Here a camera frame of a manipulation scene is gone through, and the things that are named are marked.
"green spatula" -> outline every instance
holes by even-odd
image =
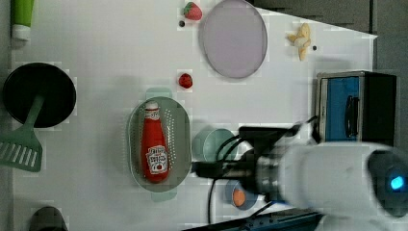
[[[0,137],[0,165],[32,172],[41,170],[42,146],[34,133],[34,124],[43,102],[44,97],[38,94],[24,124]]]

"green bottle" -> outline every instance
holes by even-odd
[[[13,38],[29,40],[34,0],[13,0]]]

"light blue cup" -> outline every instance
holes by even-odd
[[[224,128],[211,129],[206,128],[195,136],[192,140],[193,156],[202,162],[215,162],[217,160],[218,148],[228,139],[234,137],[234,134]],[[228,143],[219,153],[221,159],[234,141]],[[234,148],[226,160],[234,160],[237,156],[238,147]]]

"ketchup bottle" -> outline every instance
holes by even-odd
[[[140,156],[144,177],[148,181],[160,183],[167,178],[168,152],[159,116],[159,105],[155,101],[146,103]]]

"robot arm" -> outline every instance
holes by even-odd
[[[366,230],[405,218],[406,154],[370,142],[317,143],[312,131],[308,122],[296,124],[270,149],[254,148],[237,162],[199,163],[196,173],[237,179],[247,190],[270,200],[317,210],[328,215],[326,227],[332,223],[324,230]]]

